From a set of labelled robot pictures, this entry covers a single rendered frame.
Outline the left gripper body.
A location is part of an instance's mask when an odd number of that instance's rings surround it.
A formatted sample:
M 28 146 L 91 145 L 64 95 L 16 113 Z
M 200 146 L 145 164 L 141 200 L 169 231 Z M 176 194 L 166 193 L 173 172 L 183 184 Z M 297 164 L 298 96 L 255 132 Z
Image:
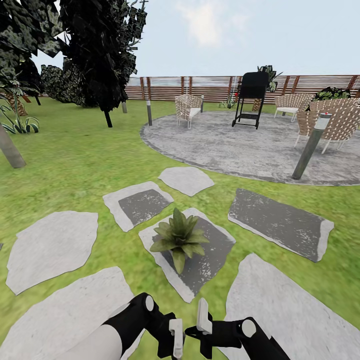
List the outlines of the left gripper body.
M 169 322 L 175 319 L 175 316 L 173 312 L 165 315 L 162 313 L 162 322 L 159 329 L 151 334 L 158 341 L 157 356 L 160 359 L 174 354 L 175 336 L 172 335 L 172 332 L 169 330 Z

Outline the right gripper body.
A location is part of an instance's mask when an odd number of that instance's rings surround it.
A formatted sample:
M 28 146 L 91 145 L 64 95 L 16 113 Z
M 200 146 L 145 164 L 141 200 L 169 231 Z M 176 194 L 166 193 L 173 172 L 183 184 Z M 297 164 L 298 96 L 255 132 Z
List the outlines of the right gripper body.
M 212 347 L 228 348 L 223 336 L 223 320 L 213 320 L 208 313 L 208 320 L 212 322 L 212 334 L 203 334 L 201 332 L 200 352 L 208 360 L 212 360 Z

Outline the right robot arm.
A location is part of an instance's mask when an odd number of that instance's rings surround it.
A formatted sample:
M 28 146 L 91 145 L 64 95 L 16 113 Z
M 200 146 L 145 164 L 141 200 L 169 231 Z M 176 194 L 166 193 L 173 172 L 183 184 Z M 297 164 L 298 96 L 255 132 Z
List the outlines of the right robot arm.
M 200 352 L 212 360 L 212 347 L 244 347 L 250 360 L 292 360 L 278 341 L 268 336 L 253 317 L 241 320 L 213 320 L 208 302 L 198 301 L 196 325 L 187 328 L 185 335 L 200 340 Z

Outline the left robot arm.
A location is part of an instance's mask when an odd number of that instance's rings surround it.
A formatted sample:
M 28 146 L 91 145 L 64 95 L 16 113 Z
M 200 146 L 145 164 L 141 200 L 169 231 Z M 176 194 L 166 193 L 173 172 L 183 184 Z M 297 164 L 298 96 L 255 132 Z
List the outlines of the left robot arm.
M 70 350 L 54 360 L 120 360 L 146 329 L 158 341 L 160 359 L 174 354 L 182 360 L 183 321 L 173 312 L 163 314 L 146 292 L 112 312 L 106 322 Z

